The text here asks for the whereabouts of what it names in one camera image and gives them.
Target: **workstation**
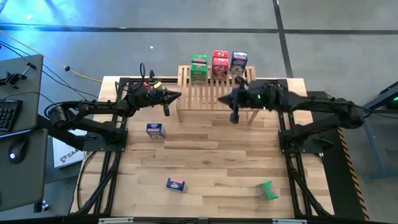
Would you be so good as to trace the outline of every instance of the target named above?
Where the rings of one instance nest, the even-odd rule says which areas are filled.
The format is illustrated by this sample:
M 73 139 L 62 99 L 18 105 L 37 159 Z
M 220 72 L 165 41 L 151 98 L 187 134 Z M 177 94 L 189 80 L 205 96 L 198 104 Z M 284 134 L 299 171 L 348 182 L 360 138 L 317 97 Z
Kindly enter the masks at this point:
M 312 214 L 333 222 L 322 163 L 323 152 L 333 144 L 313 134 L 359 127 L 361 110 L 352 102 L 308 98 L 303 79 L 257 78 L 251 66 L 241 78 L 229 74 L 225 81 L 213 81 L 209 67 L 205 84 L 196 86 L 189 66 L 182 65 L 176 77 L 145 79 L 145 72 L 141 77 L 104 77 L 98 101 L 53 103 L 45 111 L 47 119 L 37 114 L 39 95 L 34 94 L 40 91 L 42 56 L 27 58 L 37 58 L 29 61 L 36 68 L 15 83 L 18 89 L 2 86 L 10 89 L 4 90 L 3 98 L 15 95 L 10 99 L 23 103 L 11 131 L 4 132 L 16 134 L 1 138 L 0 144 L 13 149 L 23 136 L 19 149 L 26 154 L 15 164 L 12 152 L 2 152 L 1 170 L 9 170 L 2 179 L 10 181 L 0 188 L 1 210 L 30 203 L 38 212 L 45 208 L 44 161 L 50 135 L 88 152 L 71 213 L 62 218 L 71 222 L 109 217 L 169 223 L 198 217 L 207 217 L 207 223 L 269 222 L 275 217 L 312 219 Z M 13 60 L 20 60 L 23 68 L 26 62 L 21 59 Z M 31 80 L 38 84 L 29 86 L 36 88 L 22 91 Z M 25 100 L 31 106 L 25 107 Z M 334 115 L 314 122 L 311 111 Z M 22 126 L 25 113 L 30 119 Z M 84 118 L 89 114 L 95 114 L 93 121 Z M 164 125 L 165 138 L 150 138 L 148 123 Z M 75 128 L 89 134 L 76 137 L 68 132 Z M 169 178 L 183 180 L 183 193 L 165 187 Z M 259 196 L 257 186 L 269 182 L 275 200 Z

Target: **gray floor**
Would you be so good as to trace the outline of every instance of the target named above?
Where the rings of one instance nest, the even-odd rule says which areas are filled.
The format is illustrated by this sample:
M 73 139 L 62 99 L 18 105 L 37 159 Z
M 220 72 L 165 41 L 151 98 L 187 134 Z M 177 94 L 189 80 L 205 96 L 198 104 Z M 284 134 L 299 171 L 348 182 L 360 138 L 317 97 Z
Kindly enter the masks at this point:
M 285 29 L 398 29 L 395 0 L 279 0 Z M 26 19 L 32 14 L 33 19 Z M 0 22 L 95 27 L 178 27 L 275 29 L 272 0 L 10 0 Z M 213 49 L 249 52 L 249 64 L 260 77 L 286 77 L 278 34 L 198 34 L 127 32 L 7 31 L 39 52 L 85 75 L 138 75 L 139 63 L 157 75 L 176 75 L 177 65 L 188 64 L 192 54 Z M 28 53 L 7 37 L 3 40 Z M 396 35 L 286 35 L 295 78 L 304 78 L 308 90 L 325 90 L 359 105 L 397 81 Z M 0 59 L 15 57 L 0 50 Z M 48 60 L 75 88 L 97 94 L 100 84 L 91 82 Z M 78 100 L 74 92 L 44 77 L 42 93 L 53 101 Z M 48 105 L 40 101 L 40 110 Z M 394 122 L 371 118 L 382 149 L 394 149 Z M 398 222 L 398 177 L 365 182 L 377 172 L 363 129 L 345 131 L 346 140 L 372 220 Z M 398 154 L 387 157 L 394 167 Z M 66 214 L 76 179 L 47 184 L 45 196 L 52 208 L 35 216 Z M 32 207 L 0 213 L 0 220 L 33 217 Z

